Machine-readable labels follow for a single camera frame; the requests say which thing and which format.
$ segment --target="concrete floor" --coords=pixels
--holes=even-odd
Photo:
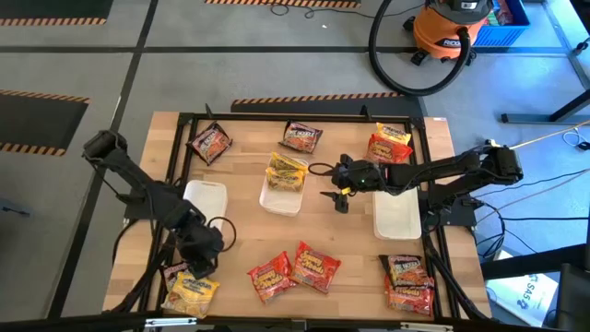
[[[360,10],[374,14],[377,2]],[[390,12],[420,1],[394,2]],[[0,47],[133,46],[141,31],[148,0],[115,0],[106,25],[101,27],[1,27]],[[569,3],[551,1],[563,22],[570,44],[584,38]],[[291,9],[285,17],[267,6],[215,6],[200,1],[160,1],[147,46],[365,46],[371,20],[354,15],[316,13],[303,17]],[[527,4],[531,28],[517,47],[561,47],[542,5]],[[411,46],[400,29],[408,12],[387,18],[380,41],[388,46]],[[585,64],[587,54],[581,62]],[[99,129],[107,128],[117,104],[131,54],[0,53],[0,88],[43,91],[91,97],[92,103],[66,156],[0,153],[0,196],[32,208],[22,219],[0,214],[0,267],[16,274],[0,274],[0,321],[41,318],[46,315],[59,279],[66,248],[89,185],[91,169],[77,151]],[[409,54],[382,54],[390,75],[413,87],[427,86],[443,77],[451,65],[430,61],[422,67],[408,63]],[[444,91],[424,98],[428,116],[448,118],[455,151],[472,148],[482,139],[495,138],[512,145],[561,129],[562,126],[501,124],[499,114],[551,113],[583,91],[568,58],[562,54],[481,54]],[[387,91],[372,73],[362,53],[169,53],[144,54],[124,112],[120,132],[129,142],[130,155],[139,160],[151,114],[155,111],[203,112],[207,102],[214,112],[230,110],[237,98],[297,96]],[[587,129],[582,132],[587,136]],[[549,178],[587,167],[589,155],[555,136],[534,148],[519,150],[525,182]],[[588,213],[585,175],[549,194],[509,207],[505,217],[577,217]],[[125,189],[116,178],[115,186]],[[500,206],[517,197],[549,187],[540,184],[486,197]],[[56,188],[61,188],[59,196]],[[494,190],[487,187],[481,192]],[[110,276],[112,242],[121,229],[124,207],[108,188],[102,188],[80,263],[65,306],[65,315],[95,314]],[[477,211],[478,216],[487,213]],[[538,251],[581,243],[582,221],[511,221],[507,228]],[[497,219],[487,219],[478,237],[495,234]],[[510,235],[509,249],[527,254]],[[494,309],[495,314],[505,318]]]

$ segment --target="orange shop vacuum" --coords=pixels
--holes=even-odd
[[[392,0],[383,0],[372,23],[369,36],[369,58],[371,67],[382,82],[394,91],[407,96],[427,96],[451,84],[465,65],[476,58],[471,45],[476,41],[479,29],[491,12],[491,0],[426,0],[416,18],[409,18],[404,29],[414,32],[418,51],[412,56],[412,63],[420,65],[430,56],[442,62],[456,59],[453,69],[442,81],[425,89],[405,87],[385,73],[377,58],[377,33],[385,11]]]

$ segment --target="ramen packet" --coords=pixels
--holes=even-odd
[[[281,170],[292,170],[292,171],[303,171],[307,174],[307,165],[294,160],[293,158],[289,158],[287,156],[278,154],[276,152],[272,153],[272,157],[270,159],[270,167],[274,168],[277,171]]]
[[[327,294],[340,264],[339,260],[318,253],[301,241],[290,278]]]
[[[197,134],[188,146],[209,166],[230,148],[231,143],[233,139],[228,137],[221,125],[213,122],[203,132]]]
[[[412,153],[412,148],[393,140],[372,134],[367,147],[366,160],[380,163],[400,163]]]
[[[266,168],[266,180],[270,189],[300,192],[303,189],[304,178],[305,173],[303,171]]]
[[[166,284],[166,290],[171,291],[176,282],[176,276],[179,272],[185,272],[188,269],[188,264],[185,262],[171,265],[169,267],[160,267],[159,273]]]
[[[385,276],[387,307],[417,314],[431,315],[434,288],[432,286],[396,286]]]
[[[399,144],[407,145],[409,139],[412,138],[411,134],[407,134],[403,130],[392,127],[387,124],[377,123],[377,134],[383,138],[389,139]]]
[[[433,286],[418,255],[379,255],[381,265],[391,284],[396,286]]]
[[[264,304],[269,303],[289,288],[297,286],[295,281],[289,279],[290,274],[291,263],[285,251],[271,259],[270,262],[248,272],[260,301]]]
[[[283,140],[278,144],[301,152],[312,153],[323,132],[323,130],[313,129],[305,124],[289,120],[285,126]]]
[[[162,308],[205,318],[218,287],[218,282],[207,278],[197,280],[190,272],[179,272]]]

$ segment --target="wooden tabletop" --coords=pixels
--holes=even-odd
[[[152,178],[163,180],[168,167],[178,113],[154,113],[141,160],[141,168]],[[443,118],[425,119],[433,160],[454,155],[451,136]],[[193,157],[189,180],[207,180],[225,184],[228,189],[226,217],[231,219],[238,238],[234,247],[219,255],[219,268],[211,278],[220,287],[208,314],[242,317],[293,317],[370,320],[429,320],[420,314],[388,309],[384,297],[384,271],[377,255],[424,255],[421,240],[385,241],[377,239],[372,226],[372,195],[358,194],[349,200],[349,213],[334,211],[329,198],[320,191],[334,191],[327,177],[309,175],[299,215],[283,217],[265,211],[258,204],[270,152],[276,151],[307,160],[334,164],[341,153],[361,159],[366,151],[375,124],[310,123],[324,129],[312,155],[294,153],[277,142],[282,138],[285,123],[258,121],[221,121],[219,124],[233,138],[233,146],[211,166]],[[197,132],[209,121],[200,121]],[[183,142],[188,136],[185,130]],[[414,135],[416,156],[421,160],[419,137]],[[184,145],[179,156],[184,154]],[[182,159],[176,169],[180,174]],[[484,314],[490,315],[478,255],[473,237],[465,228],[445,227],[453,273],[469,298]],[[223,229],[230,241],[230,227]],[[103,308],[118,304],[143,273],[150,245],[147,222],[139,221],[119,244],[111,281]],[[291,261],[299,241],[317,251],[340,259],[330,292],[324,295],[305,286],[298,286],[263,305],[250,277],[250,269],[266,263],[285,250]],[[444,285],[438,277],[439,284]],[[152,287],[150,307],[155,306],[159,276]],[[444,287],[439,287],[442,312],[450,315]]]

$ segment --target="white plastic tray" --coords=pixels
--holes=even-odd
[[[309,163],[305,160],[293,158],[306,166]],[[305,191],[305,178],[303,178],[303,188],[299,193],[272,190],[268,187],[268,181],[266,177],[262,184],[262,192],[260,193],[259,203],[260,206],[265,208],[266,211],[276,213],[287,217],[295,217],[301,209],[301,202],[303,200],[303,192]]]
[[[183,198],[193,203],[204,215],[207,221],[215,217],[225,217],[228,206],[228,189],[224,184],[193,180],[186,184]],[[211,226],[221,231],[222,219],[211,222]]]
[[[373,230],[381,240],[415,240],[422,234],[418,189],[406,190],[399,196],[374,192]]]

